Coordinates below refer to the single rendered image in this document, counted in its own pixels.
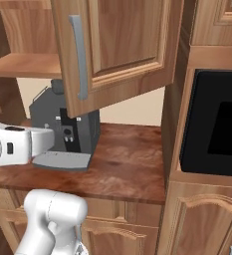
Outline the wooden wall cabinet door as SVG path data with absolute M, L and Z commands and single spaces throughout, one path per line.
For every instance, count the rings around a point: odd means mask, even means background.
M 184 0 L 52 0 L 68 115 L 77 117 L 173 82 Z M 80 15 L 88 98 L 80 100 L 70 15 Z

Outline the tall wooden oven cabinet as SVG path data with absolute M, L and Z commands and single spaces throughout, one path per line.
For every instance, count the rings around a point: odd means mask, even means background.
M 173 84 L 165 88 L 161 138 L 163 149 L 165 205 L 157 255 L 166 255 L 177 199 L 218 194 L 232 198 L 232 176 L 188 173 L 181 170 L 179 153 L 197 69 L 232 70 L 232 46 L 194 46 L 191 35 L 199 0 L 184 0 Z

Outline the wooden base cabinet door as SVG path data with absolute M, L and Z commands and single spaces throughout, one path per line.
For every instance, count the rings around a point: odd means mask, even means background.
M 143 255 L 146 235 L 113 223 L 86 220 L 82 238 L 90 255 Z

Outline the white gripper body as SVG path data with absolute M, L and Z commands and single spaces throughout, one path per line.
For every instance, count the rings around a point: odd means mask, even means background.
M 55 144 L 55 133 L 50 128 L 30 128 L 31 134 L 31 156 L 40 155 Z

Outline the grey coffee machine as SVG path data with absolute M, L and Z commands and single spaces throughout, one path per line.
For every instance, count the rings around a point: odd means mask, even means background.
M 51 87 L 36 96 L 29 107 L 34 128 L 51 128 L 55 145 L 36 156 L 38 167 L 60 170 L 87 170 L 100 138 L 100 111 L 69 118 L 62 80 L 52 80 Z

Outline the black built-in oven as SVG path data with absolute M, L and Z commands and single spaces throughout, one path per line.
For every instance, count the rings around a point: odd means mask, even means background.
M 184 172 L 232 176 L 232 71 L 195 72 L 179 160 Z

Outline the wooden door below oven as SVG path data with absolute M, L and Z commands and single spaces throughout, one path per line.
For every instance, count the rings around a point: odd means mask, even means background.
M 232 198 L 218 194 L 177 199 L 166 255 L 229 255 Z

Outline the wooden base cabinet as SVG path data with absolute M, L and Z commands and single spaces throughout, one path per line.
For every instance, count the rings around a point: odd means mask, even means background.
M 26 230 L 23 201 L 27 191 L 0 188 L 0 227 L 13 252 Z M 143 255 L 156 255 L 162 205 L 87 198 L 86 220 L 113 223 L 146 235 Z

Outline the wooden door above oven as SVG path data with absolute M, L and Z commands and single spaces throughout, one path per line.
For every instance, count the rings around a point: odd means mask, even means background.
M 232 0 L 198 1 L 191 44 L 232 46 Z

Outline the open wooden wall cabinet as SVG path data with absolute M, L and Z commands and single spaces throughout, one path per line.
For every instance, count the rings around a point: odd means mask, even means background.
M 0 0 L 0 78 L 60 76 L 52 0 Z

